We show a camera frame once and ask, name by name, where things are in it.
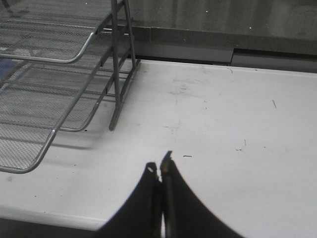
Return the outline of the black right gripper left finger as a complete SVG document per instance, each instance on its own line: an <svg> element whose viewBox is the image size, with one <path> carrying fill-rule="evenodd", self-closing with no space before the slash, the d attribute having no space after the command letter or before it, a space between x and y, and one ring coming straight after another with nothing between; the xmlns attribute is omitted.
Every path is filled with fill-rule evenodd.
<svg viewBox="0 0 317 238"><path fill-rule="evenodd" d="M154 162L144 172L125 203L97 232L94 238L161 237L161 183Z"/></svg>

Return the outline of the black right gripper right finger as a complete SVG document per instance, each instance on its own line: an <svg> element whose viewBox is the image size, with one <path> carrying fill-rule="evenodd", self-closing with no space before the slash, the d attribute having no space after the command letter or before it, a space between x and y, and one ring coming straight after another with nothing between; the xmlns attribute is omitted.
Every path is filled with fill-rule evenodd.
<svg viewBox="0 0 317 238"><path fill-rule="evenodd" d="M161 165L163 214L167 238L240 238L195 195L167 151Z"/></svg>

